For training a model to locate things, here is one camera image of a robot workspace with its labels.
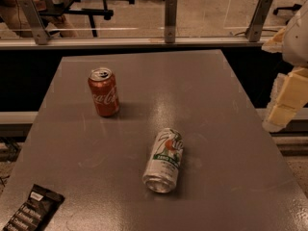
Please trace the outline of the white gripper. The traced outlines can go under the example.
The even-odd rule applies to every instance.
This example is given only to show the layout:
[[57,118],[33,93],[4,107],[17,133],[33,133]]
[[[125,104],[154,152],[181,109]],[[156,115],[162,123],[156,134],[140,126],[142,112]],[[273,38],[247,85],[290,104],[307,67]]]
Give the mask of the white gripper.
[[281,53],[294,67],[288,74],[275,78],[263,127],[268,132],[284,129],[308,103],[308,4],[304,4],[288,22],[262,45],[269,53]]

